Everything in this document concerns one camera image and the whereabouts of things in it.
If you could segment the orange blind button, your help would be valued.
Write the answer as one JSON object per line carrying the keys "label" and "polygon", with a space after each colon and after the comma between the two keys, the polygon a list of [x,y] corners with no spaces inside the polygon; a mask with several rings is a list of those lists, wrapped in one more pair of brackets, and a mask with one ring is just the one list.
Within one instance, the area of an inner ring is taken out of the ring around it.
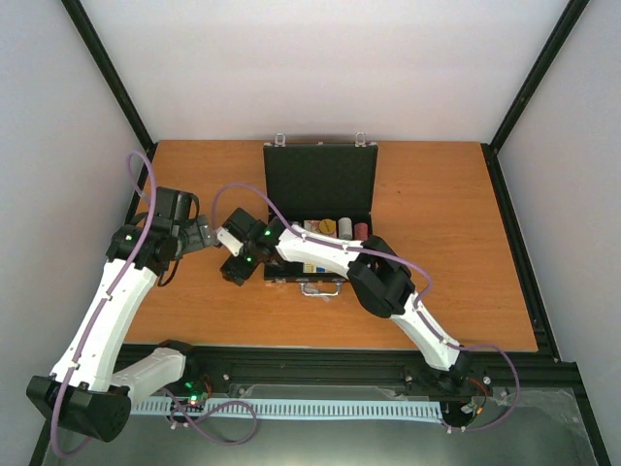
{"label": "orange blind button", "polygon": [[324,218],[318,223],[319,232],[330,237],[337,237],[337,224],[333,219]]}

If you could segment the white poker chip stack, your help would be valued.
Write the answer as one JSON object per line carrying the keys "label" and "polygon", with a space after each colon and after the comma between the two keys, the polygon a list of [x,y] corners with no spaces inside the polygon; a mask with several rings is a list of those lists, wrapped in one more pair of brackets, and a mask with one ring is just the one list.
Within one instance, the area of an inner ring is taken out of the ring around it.
{"label": "white poker chip stack", "polygon": [[353,224],[349,217],[341,217],[338,220],[338,238],[348,241],[353,239]]}

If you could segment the black poker set case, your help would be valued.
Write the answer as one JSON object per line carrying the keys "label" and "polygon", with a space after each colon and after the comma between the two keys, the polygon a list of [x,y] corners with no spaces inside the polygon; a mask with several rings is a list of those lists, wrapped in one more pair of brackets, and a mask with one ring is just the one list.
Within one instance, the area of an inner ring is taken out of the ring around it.
{"label": "black poker set case", "polygon": [[373,233],[378,144],[362,133],[353,142],[291,143],[279,133],[263,147],[267,197],[296,226],[305,219],[349,217]]}

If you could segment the red poker chip stack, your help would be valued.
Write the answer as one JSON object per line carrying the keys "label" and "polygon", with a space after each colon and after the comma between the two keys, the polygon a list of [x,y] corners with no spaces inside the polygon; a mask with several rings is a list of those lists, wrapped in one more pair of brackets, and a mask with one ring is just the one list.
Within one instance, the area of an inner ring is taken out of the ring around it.
{"label": "red poker chip stack", "polygon": [[367,241],[369,238],[369,226],[365,222],[354,225],[354,238],[356,241]]}

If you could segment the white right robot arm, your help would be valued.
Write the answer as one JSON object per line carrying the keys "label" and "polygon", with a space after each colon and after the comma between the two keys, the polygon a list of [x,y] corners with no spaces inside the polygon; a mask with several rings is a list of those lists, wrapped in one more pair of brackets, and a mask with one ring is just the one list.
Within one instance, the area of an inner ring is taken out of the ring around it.
{"label": "white right robot arm", "polygon": [[229,258],[222,277],[241,286],[260,263],[304,263],[346,279],[370,314],[395,323],[421,352],[431,378],[455,390],[469,376],[469,357],[432,317],[411,279],[410,267],[372,235],[365,241],[338,239],[277,217],[266,224],[239,208],[216,230],[216,243]]}

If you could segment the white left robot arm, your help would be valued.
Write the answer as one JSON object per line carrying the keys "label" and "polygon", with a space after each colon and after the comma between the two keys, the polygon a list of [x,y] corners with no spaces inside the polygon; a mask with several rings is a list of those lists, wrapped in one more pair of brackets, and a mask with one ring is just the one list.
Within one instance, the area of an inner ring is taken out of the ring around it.
{"label": "white left robot arm", "polygon": [[175,276],[188,253],[211,247],[213,234],[193,193],[158,187],[149,210],[113,235],[93,301],[69,347],[46,376],[34,376],[26,396],[45,419],[109,442],[133,407],[161,387],[195,388],[202,367],[192,346],[168,340],[117,371],[125,336],[147,294]]}

